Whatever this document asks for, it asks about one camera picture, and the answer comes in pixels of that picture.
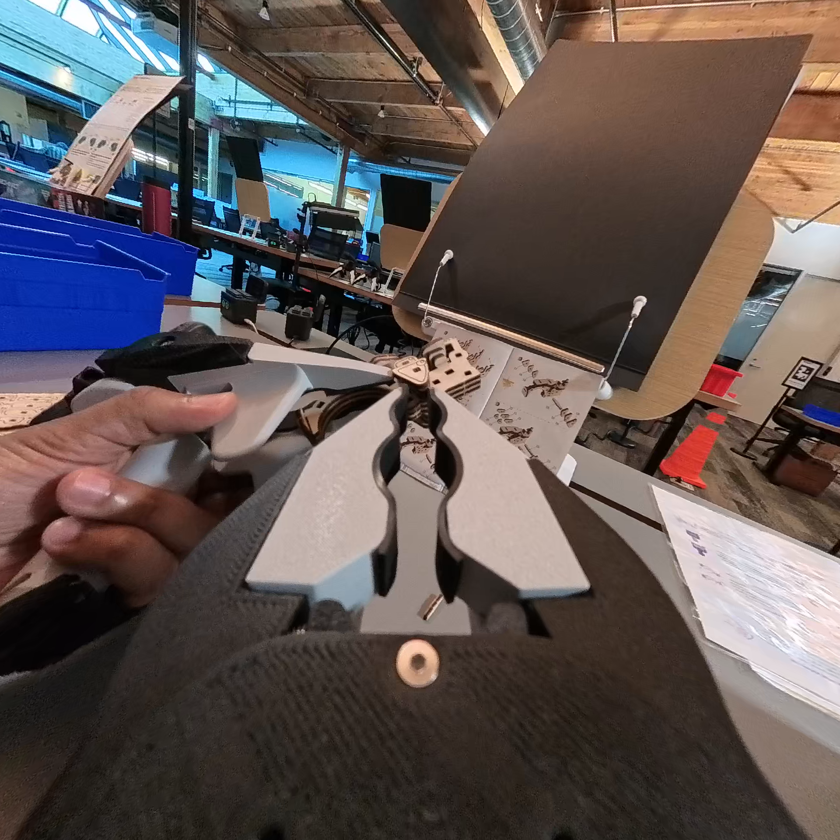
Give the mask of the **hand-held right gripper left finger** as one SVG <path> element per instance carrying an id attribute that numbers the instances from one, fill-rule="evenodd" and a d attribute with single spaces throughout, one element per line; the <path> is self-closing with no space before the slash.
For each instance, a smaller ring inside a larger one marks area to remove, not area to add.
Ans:
<path id="1" fill-rule="evenodd" d="M 245 577 L 250 590 L 334 601 L 348 611 L 396 578 L 396 500 L 408 388 L 399 385 L 328 436 L 280 509 Z"/>

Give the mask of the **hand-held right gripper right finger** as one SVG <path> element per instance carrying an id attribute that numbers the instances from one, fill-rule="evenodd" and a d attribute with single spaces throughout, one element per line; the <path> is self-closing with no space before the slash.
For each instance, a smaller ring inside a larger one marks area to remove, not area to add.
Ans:
<path id="1" fill-rule="evenodd" d="M 435 570 L 446 603 L 487 616 L 502 603 L 587 593 L 591 584 L 539 483 L 543 465 L 436 388 L 429 429 L 444 485 Z"/>

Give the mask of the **wooden puzzle model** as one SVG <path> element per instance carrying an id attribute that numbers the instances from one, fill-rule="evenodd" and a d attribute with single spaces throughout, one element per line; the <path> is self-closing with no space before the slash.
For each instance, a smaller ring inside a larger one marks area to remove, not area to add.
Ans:
<path id="1" fill-rule="evenodd" d="M 479 370 L 456 339 L 436 339 L 419 355 L 388 353 L 375 356 L 373 363 L 390 372 L 388 381 L 355 386 L 323 399 L 312 398 L 295 410 L 293 416 L 297 427 L 309 443 L 320 443 L 340 419 L 363 411 L 382 399 L 387 391 L 403 385 L 408 390 L 406 443 L 414 444 L 420 429 L 430 430 L 431 392 L 444 392 L 464 401 L 481 386 Z"/>

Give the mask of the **long brown office desk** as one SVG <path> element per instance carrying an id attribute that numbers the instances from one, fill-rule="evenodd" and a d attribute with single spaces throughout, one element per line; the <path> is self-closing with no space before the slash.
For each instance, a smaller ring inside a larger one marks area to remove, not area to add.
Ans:
<path id="1" fill-rule="evenodd" d="M 231 255 L 234 260 L 256 263 L 272 269 L 279 269 L 281 274 L 293 277 L 305 277 L 311 281 L 335 287 L 342 293 L 348 293 L 369 301 L 375 301 L 390 307 L 394 297 L 386 292 L 373 290 L 369 283 L 350 283 L 341 278 L 336 270 L 341 267 L 339 261 L 311 255 L 297 254 L 295 250 L 276 248 L 266 242 L 229 232 L 227 230 L 192 223 L 192 237 L 196 246 L 220 250 Z"/>

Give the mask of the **person's left hand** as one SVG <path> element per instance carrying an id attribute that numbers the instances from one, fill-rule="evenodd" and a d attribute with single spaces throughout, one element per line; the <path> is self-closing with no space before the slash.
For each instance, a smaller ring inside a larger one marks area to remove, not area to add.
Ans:
<path id="1" fill-rule="evenodd" d="M 253 485 L 206 472 L 184 496 L 119 472 L 136 449 L 201 433 L 236 404 L 230 393 L 145 386 L 3 437 L 2 586 L 43 550 L 69 570 L 99 573 L 129 608 L 152 602 Z"/>

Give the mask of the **blue plastic bin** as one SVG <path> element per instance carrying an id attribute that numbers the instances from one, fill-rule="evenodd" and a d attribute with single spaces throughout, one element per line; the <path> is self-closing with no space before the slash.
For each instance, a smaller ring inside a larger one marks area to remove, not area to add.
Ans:
<path id="1" fill-rule="evenodd" d="M 1 351 L 121 348 L 158 333 L 163 309 L 114 311 L 40 302 L 15 306 L 2 299 L 1 280 Z"/>
<path id="2" fill-rule="evenodd" d="M 67 235 L 78 245 L 103 242 L 166 271 L 168 295 L 193 294 L 197 248 L 162 234 L 143 233 L 138 227 L 1 199 L 1 222 L 50 234 Z"/>
<path id="3" fill-rule="evenodd" d="M 2 299 L 15 306 L 152 311 L 164 306 L 169 273 L 113 245 L 64 233 L 1 226 Z"/>

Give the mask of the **printed assembly instruction sheet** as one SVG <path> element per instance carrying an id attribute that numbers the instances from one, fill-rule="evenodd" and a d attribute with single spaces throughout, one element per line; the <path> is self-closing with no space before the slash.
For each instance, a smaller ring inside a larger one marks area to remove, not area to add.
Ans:
<path id="1" fill-rule="evenodd" d="M 460 327 L 440 324 L 434 338 L 456 340 L 480 375 L 479 388 L 459 398 L 465 408 L 568 484 L 571 447 L 602 377 Z"/>

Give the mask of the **red cabinet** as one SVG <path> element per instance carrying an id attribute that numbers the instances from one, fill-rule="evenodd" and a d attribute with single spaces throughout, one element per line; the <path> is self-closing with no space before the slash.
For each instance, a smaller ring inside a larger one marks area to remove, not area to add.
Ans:
<path id="1" fill-rule="evenodd" d="M 141 227 L 147 235 L 172 236 L 172 187 L 145 177 L 141 186 Z"/>

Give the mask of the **laser-cut wooden puzzle sheet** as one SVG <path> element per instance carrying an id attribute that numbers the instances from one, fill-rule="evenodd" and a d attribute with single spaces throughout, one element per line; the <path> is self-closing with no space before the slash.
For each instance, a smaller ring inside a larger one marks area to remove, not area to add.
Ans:
<path id="1" fill-rule="evenodd" d="M 45 410 L 61 402 L 62 393 L 2 393 L 1 394 L 1 434 L 9 434 L 26 427 Z"/>

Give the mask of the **black steel pillar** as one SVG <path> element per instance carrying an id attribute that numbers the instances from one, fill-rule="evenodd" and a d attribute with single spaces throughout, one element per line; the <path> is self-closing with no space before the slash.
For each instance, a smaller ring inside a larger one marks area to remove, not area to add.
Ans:
<path id="1" fill-rule="evenodd" d="M 182 81 L 178 96 L 177 237 L 193 244 L 193 184 L 197 58 L 197 1 L 178 3 L 178 60 Z"/>

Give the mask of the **laminated white paper sheet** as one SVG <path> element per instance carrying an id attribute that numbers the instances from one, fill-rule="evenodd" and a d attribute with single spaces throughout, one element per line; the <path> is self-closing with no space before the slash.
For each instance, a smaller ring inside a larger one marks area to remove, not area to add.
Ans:
<path id="1" fill-rule="evenodd" d="M 706 640 L 838 719 L 838 561 L 675 491 L 649 492 Z"/>

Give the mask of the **wooden book stand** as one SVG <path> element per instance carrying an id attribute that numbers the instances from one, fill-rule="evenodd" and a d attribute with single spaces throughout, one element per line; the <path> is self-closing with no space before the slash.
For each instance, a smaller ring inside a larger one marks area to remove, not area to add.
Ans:
<path id="1" fill-rule="evenodd" d="M 660 250 L 657 235 L 647 232 L 641 234 L 640 244 L 653 246 L 652 258 L 637 257 L 632 249 L 626 258 L 607 243 L 606 224 L 618 222 L 618 231 L 625 234 L 630 228 L 586 186 L 573 189 L 562 179 L 552 184 L 543 179 L 530 196 L 517 191 L 500 222 L 491 215 L 496 210 L 489 199 L 488 185 L 454 181 L 418 239 L 404 279 L 422 273 L 413 264 L 438 224 L 444 246 L 474 244 L 486 256 L 488 267 L 478 268 L 478 279 L 468 287 L 483 302 L 503 308 L 501 326 L 512 330 L 536 320 L 538 329 L 547 326 L 555 333 L 555 322 L 569 327 L 572 316 L 626 316 L 633 305 L 624 296 L 626 280 L 641 280 L 643 291 L 664 292 L 667 299 L 686 292 L 639 390 L 619 388 L 618 395 L 605 402 L 619 417 L 662 417 L 690 399 L 774 236 L 769 211 L 741 189 L 687 287 L 685 275 L 693 264 L 693 247 L 700 242 L 700 223 L 680 222 L 677 210 L 665 213 L 665 221 L 677 230 L 663 233 L 669 251 Z M 422 302 L 403 286 L 401 281 L 392 304 L 398 325 L 417 338 L 431 339 L 436 329 L 424 330 L 418 309 Z"/>

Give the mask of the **black and white marker sign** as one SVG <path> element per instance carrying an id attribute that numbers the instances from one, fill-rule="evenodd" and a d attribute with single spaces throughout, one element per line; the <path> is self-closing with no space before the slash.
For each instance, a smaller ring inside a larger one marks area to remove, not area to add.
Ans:
<path id="1" fill-rule="evenodd" d="M 805 389 L 823 367 L 824 363 L 819 360 L 801 357 L 782 383 L 785 392 L 799 392 Z"/>

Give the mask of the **black board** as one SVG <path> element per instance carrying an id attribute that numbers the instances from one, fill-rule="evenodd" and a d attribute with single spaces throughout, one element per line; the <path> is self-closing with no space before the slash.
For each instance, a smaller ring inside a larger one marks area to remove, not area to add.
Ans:
<path id="1" fill-rule="evenodd" d="M 700 223 L 700 242 L 685 275 L 690 287 L 722 222 L 746 182 L 764 142 L 795 89 L 810 35 L 618 43 L 561 38 L 524 84 L 471 157 L 458 184 L 488 185 L 491 213 L 500 222 L 517 191 L 526 196 L 543 179 L 588 187 L 631 232 L 608 222 L 607 243 L 628 263 L 652 258 L 642 233 L 657 235 L 680 222 Z M 435 224 L 402 290 L 422 303 L 501 325 L 503 308 L 483 302 L 468 284 L 488 267 L 474 244 L 444 246 Z M 642 290 L 626 280 L 625 298 L 645 296 L 613 374 L 637 391 L 686 296 Z M 607 365 L 629 319 L 572 316 L 569 327 L 516 327 L 529 337 Z"/>

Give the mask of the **silver ventilation duct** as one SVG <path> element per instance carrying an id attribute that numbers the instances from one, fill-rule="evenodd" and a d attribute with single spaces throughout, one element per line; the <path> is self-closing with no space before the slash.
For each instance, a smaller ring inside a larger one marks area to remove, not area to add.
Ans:
<path id="1" fill-rule="evenodd" d="M 500 36 L 522 81 L 537 69 L 548 48 L 542 1 L 488 1 Z"/>

